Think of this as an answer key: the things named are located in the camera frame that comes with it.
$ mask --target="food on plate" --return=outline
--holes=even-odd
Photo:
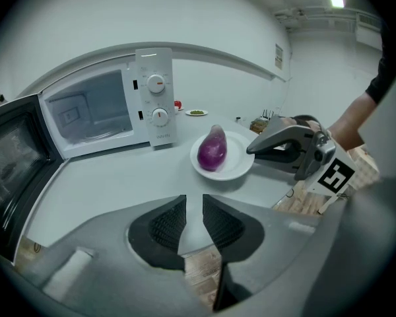
[[[213,172],[224,162],[226,155],[226,134],[216,124],[198,148],[198,163],[203,169]]]

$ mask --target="timer knob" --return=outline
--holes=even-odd
[[[147,87],[150,92],[154,94],[158,94],[164,90],[164,86],[166,85],[166,81],[164,77],[158,74],[153,74],[147,79]]]
[[[169,120],[169,115],[167,111],[163,108],[157,108],[155,111],[152,112],[152,122],[154,125],[158,127],[162,127],[165,125]]]

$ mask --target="white plate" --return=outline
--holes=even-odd
[[[255,158],[254,154],[248,155],[246,153],[246,148],[251,143],[250,140],[233,131],[225,131],[225,134],[227,141],[226,159],[214,172],[202,169],[197,160],[198,148],[207,135],[201,136],[196,140],[191,148],[190,158],[193,167],[202,176],[211,180],[229,181],[239,178],[252,167]]]
[[[194,110],[199,110],[199,111],[203,112],[204,114],[191,114],[191,112],[193,112]],[[206,110],[202,110],[202,109],[191,109],[191,110],[187,110],[185,112],[185,114],[189,115],[189,116],[204,116],[204,115],[207,115],[208,112]]]

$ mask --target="microwave control panel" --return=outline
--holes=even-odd
[[[177,141],[174,111],[172,50],[136,50],[138,87],[152,146]]]

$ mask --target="countertop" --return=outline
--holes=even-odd
[[[192,167],[189,151],[212,125],[219,124],[249,141],[257,134],[214,114],[191,117],[181,111],[176,124],[178,142],[173,145],[151,147],[146,143],[72,158],[38,202],[25,235],[48,247],[97,215],[185,194],[187,225],[179,246],[179,254],[184,254],[213,243],[203,224],[203,194],[272,207],[296,183],[293,175],[257,160],[246,175],[236,180],[206,179]]]

